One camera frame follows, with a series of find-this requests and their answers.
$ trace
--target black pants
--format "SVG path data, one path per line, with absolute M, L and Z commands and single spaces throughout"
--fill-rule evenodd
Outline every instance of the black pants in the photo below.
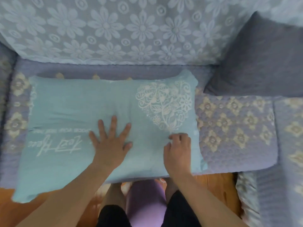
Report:
M 131 227 L 126 213 L 120 206 L 104 206 L 96 227 Z M 197 216 L 180 191 L 170 199 L 164 215 L 162 227 L 201 227 Z

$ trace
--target teal pillowcase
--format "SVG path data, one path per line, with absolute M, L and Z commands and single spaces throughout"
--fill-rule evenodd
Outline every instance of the teal pillowcase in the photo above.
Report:
M 18 170 L 15 202 L 61 189 L 92 162 L 88 132 L 98 134 L 102 119 L 108 131 L 112 115 L 117 134 L 132 123 L 133 142 L 124 162 L 105 183 L 168 175 L 163 147 L 171 133 L 191 137 L 191 170 L 207 169 L 199 148 L 195 115 L 198 81 L 188 70 L 163 80 L 62 80 L 31 77 L 28 134 Z

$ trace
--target purple stool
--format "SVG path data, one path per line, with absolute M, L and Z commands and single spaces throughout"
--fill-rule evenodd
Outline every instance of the purple stool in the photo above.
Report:
M 166 211 L 163 188 L 155 180 L 133 183 L 126 197 L 126 213 L 132 227 L 160 227 Z

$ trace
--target brown floor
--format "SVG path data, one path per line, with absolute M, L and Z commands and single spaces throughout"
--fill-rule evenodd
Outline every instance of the brown floor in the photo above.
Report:
M 233 174 L 201 175 L 196 176 L 196 178 L 234 213 L 238 216 L 240 215 L 241 205 L 235 188 Z M 12 189 L 0 188 L 0 227 L 15 227 L 21 220 L 39 207 L 51 193 L 41 194 L 29 203 L 19 204 L 12 202 L 10 199 L 13 194 Z M 101 198 L 93 198 L 77 227 L 95 227 L 98 212 L 97 205 L 100 202 Z

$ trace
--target person's left arm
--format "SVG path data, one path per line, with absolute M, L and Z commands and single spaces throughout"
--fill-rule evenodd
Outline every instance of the person's left arm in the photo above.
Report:
M 100 141 L 93 132 L 89 137 L 96 153 L 93 162 L 62 190 L 52 194 L 40 207 L 20 222 L 17 227 L 75 227 L 86 206 L 110 173 L 124 160 L 132 143 L 124 145 L 131 129 L 127 124 L 116 137 L 117 118 L 112 117 L 108 137 L 99 120 Z

